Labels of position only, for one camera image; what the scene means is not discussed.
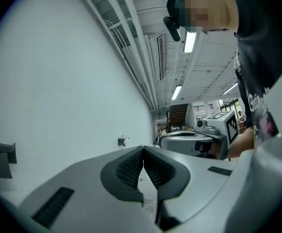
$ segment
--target ceiling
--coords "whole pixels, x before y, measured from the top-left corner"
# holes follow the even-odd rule
[[[108,0],[92,0],[103,19],[112,23],[119,22]],[[124,0],[118,0],[126,18],[130,17]],[[174,42],[163,24],[167,16],[167,0],[133,0],[142,30],[149,38],[164,36],[166,76],[154,84],[159,112],[164,112],[171,104],[190,103],[197,100],[216,100],[239,97],[236,87],[230,93],[222,95],[236,82],[233,68],[236,54],[236,39],[231,32],[198,33],[192,53],[183,52],[183,41]],[[128,21],[134,37],[137,37],[134,25]],[[118,27],[127,45],[129,41]],[[184,40],[185,32],[180,34]],[[172,93],[177,85],[182,89],[176,100]]]

